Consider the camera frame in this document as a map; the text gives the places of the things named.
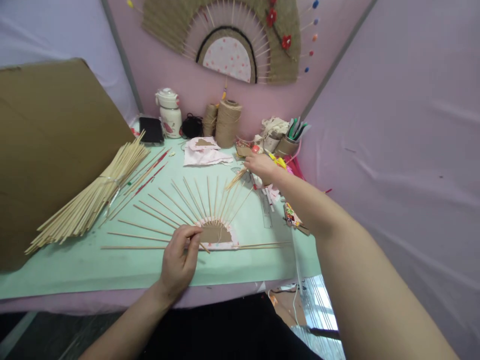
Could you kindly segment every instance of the pen holder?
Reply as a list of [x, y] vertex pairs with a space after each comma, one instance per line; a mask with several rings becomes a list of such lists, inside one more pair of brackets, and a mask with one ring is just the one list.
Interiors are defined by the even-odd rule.
[[294, 141], [284, 135], [275, 149], [275, 156], [283, 158], [285, 155], [293, 155], [299, 148], [299, 140]]

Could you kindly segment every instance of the hand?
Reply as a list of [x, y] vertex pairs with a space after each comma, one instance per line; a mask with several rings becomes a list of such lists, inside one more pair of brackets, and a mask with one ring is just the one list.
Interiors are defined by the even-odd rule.
[[[157, 284], [157, 294], [161, 301], [172, 305], [189, 286], [197, 268], [200, 233], [198, 226], [182, 225], [175, 230], [163, 253], [161, 275]], [[188, 252], [185, 244], [190, 239]]]
[[276, 171], [279, 169], [272, 159], [265, 154], [247, 156], [243, 165], [255, 175], [258, 175], [264, 185], [274, 182]]

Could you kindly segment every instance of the black pants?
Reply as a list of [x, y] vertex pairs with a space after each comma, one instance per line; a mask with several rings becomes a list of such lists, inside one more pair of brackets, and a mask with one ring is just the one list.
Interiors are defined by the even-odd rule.
[[275, 313], [264, 293], [162, 319], [140, 359], [320, 359]]

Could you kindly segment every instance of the table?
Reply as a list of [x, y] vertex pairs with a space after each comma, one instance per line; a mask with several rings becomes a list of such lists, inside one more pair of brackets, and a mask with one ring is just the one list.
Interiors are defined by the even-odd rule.
[[[172, 191], [171, 179], [180, 186], [185, 176], [196, 179], [201, 189], [210, 182], [230, 181], [234, 176], [232, 166], [183, 167], [183, 151], [180, 140], [167, 139], [164, 147], [151, 148], [144, 164], [158, 158], [165, 149], [172, 147], [173, 157], [165, 157], [159, 164], [165, 168], [134, 198], [112, 221], [99, 228], [101, 218], [90, 232], [80, 239], [69, 239], [63, 245], [49, 245], [36, 253], [18, 271], [0, 275], [0, 313], [12, 311], [51, 311], [67, 314], [98, 314], [122, 310], [134, 302], [158, 279], [162, 266], [163, 250], [100, 250], [101, 245], [151, 246], [152, 241], [107, 234], [129, 233], [154, 237], [149, 230], [132, 228], [120, 223], [128, 219], [149, 227], [172, 232], [168, 225], [149, 217], [134, 208], [139, 201], [159, 209], [149, 194], [161, 197], [158, 187], [168, 191], [178, 203], [181, 198]], [[233, 154], [234, 149], [222, 150]], [[248, 184], [240, 190], [244, 198], [250, 190]], [[295, 250], [287, 248], [218, 251], [210, 255], [201, 251], [191, 287], [177, 304], [188, 308], [225, 301], [265, 289], [271, 289], [297, 278], [297, 261], [300, 276], [320, 274], [315, 240], [283, 221], [282, 203], [275, 205], [272, 228], [264, 228], [260, 200], [254, 191], [232, 222], [240, 245], [261, 244], [275, 241], [295, 241]]]

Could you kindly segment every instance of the right hand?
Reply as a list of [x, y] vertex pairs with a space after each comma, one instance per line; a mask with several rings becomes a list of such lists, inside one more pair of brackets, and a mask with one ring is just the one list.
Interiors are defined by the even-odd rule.
[[252, 154], [247, 156], [243, 165], [255, 175], [258, 175], [264, 184], [274, 182], [277, 164], [266, 154]]

